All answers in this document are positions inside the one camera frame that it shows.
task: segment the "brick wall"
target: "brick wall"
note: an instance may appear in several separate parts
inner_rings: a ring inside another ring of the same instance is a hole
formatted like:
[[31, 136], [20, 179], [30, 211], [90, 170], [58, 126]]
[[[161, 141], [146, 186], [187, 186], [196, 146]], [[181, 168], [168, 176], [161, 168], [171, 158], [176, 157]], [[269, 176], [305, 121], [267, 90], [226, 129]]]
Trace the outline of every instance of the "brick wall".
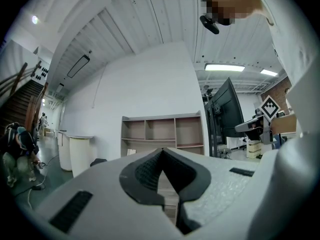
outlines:
[[275, 102], [279, 104], [279, 106], [281, 107], [280, 110], [284, 110], [285, 114], [289, 115], [289, 110], [286, 103], [285, 89], [291, 88], [291, 86], [292, 85], [289, 78], [285, 78], [276, 86], [261, 94], [262, 101], [264, 101], [268, 97], [268, 95], [270, 95], [275, 100]]

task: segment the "wooden stair railing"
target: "wooden stair railing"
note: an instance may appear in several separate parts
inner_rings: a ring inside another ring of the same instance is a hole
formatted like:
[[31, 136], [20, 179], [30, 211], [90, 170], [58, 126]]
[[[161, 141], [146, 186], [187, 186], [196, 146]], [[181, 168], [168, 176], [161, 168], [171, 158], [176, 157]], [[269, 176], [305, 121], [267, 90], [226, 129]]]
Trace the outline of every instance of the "wooden stair railing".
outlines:
[[42, 99], [44, 98], [45, 92], [48, 88], [48, 83], [46, 82], [43, 86], [42, 91], [39, 93], [38, 97], [31, 96], [29, 105], [26, 111], [25, 124], [24, 127], [27, 131], [31, 132], [33, 126], [37, 125], [37, 120], [39, 117], [39, 112], [41, 109]]
[[39, 68], [40, 64], [41, 60], [35, 67], [26, 70], [28, 63], [25, 62], [18, 73], [13, 74], [12, 76], [9, 76], [6, 79], [0, 81], [0, 98], [10, 89], [10, 96], [12, 96], [16, 92], [18, 84], [22, 80], [30, 76], [32, 77], [36, 73], [36, 70], [37, 68]]

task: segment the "staircase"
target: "staircase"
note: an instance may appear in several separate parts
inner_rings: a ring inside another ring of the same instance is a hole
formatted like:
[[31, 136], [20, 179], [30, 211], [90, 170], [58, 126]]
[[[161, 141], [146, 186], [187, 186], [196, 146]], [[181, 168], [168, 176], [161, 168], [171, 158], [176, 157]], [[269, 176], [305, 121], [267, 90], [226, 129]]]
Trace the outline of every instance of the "staircase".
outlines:
[[5, 133], [6, 126], [18, 122], [24, 126], [31, 96], [38, 97], [44, 86], [30, 80], [15, 92], [0, 108], [0, 136]]

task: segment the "fluorescent light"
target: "fluorescent light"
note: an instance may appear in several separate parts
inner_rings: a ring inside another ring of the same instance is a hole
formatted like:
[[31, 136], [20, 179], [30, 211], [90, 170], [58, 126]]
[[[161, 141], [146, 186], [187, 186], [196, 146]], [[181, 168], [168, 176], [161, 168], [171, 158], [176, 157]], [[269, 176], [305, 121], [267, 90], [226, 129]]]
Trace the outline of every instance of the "fluorescent light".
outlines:
[[265, 74], [265, 75], [269, 75], [269, 76], [273, 76], [273, 77], [275, 77], [276, 75], [278, 75], [278, 73], [275, 73], [275, 72], [272, 72], [272, 71], [269, 71], [269, 70], [262, 70], [261, 72], [260, 72], [261, 74]]
[[221, 64], [206, 64], [205, 70], [206, 71], [244, 71], [245, 66], [238, 66], [238, 65], [221, 65]]
[[59, 86], [58, 86], [58, 88], [56, 89], [56, 92], [57, 92], [57, 93], [60, 93], [60, 91], [62, 90], [62, 88], [63, 88], [64, 86], [65, 86], [64, 84], [59, 83]]
[[69, 73], [67, 74], [68, 77], [73, 78], [76, 73], [80, 69], [82, 69], [88, 62], [90, 61], [90, 58], [86, 55], [83, 55], [77, 63], [70, 69]]
[[37, 24], [38, 23], [38, 17], [37, 16], [32, 16], [32, 22], [33, 22], [33, 24]]

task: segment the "monitor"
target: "monitor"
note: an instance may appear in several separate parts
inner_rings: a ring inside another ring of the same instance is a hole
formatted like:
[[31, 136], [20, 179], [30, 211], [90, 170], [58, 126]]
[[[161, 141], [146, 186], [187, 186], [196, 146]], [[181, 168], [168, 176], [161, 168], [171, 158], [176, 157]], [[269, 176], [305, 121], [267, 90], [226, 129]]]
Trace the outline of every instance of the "monitor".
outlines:
[[244, 116], [230, 78], [224, 82], [216, 94], [206, 104], [205, 112], [208, 121], [209, 143], [211, 146], [211, 142], [214, 142], [215, 154], [216, 145], [227, 144], [227, 137], [241, 138], [245, 136], [243, 132], [236, 132], [235, 130], [235, 126], [244, 123]]

